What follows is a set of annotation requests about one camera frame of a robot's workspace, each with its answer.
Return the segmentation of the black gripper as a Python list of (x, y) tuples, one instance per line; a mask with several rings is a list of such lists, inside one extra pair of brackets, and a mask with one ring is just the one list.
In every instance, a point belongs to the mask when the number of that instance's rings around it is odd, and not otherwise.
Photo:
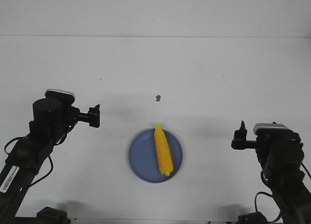
[(257, 142), (253, 140), (247, 140), (247, 130), (245, 128), (244, 121), (241, 121), (240, 128), (234, 132), (234, 137), (231, 141), (231, 148), (234, 150), (246, 150), (258, 148)]
[(87, 113), (80, 112), (79, 108), (72, 109), (72, 115), (69, 118), (70, 128), (73, 128), (79, 121), (86, 122), (90, 127), (100, 127), (100, 105), (90, 107)]

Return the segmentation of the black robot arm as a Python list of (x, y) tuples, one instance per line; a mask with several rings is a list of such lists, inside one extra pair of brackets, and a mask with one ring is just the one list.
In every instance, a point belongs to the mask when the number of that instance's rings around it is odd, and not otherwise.
[(30, 132), (19, 137), (5, 160), (0, 173), (0, 222), (10, 224), (28, 189), (35, 184), (43, 162), (56, 145), (61, 144), (77, 122), (100, 126), (100, 105), (87, 113), (80, 112), (71, 102), (56, 98), (43, 98), (33, 103), (34, 119)]
[(256, 140), (247, 140), (242, 122), (235, 131), (231, 147), (235, 150), (254, 149), (261, 166), (260, 177), (271, 190), (280, 212), (277, 219), (285, 224), (311, 222), (311, 193), (303, 183), (308, 170), (301, 170), (303, 143), (298, 133), (279, 123), (257, 123), (253, 129)]

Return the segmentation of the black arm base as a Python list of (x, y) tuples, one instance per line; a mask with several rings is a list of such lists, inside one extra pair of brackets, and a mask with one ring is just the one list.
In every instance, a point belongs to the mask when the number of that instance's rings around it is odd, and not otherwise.
[(40, 210), (33, 224), (70, 224), (71, 220), (67, 216), (67, 212), (55, 209), (52, 207), (45, 207)]
[(268, 221), (261, 212), (253, 212), (240, 215), (237, 224), (268, 224)]

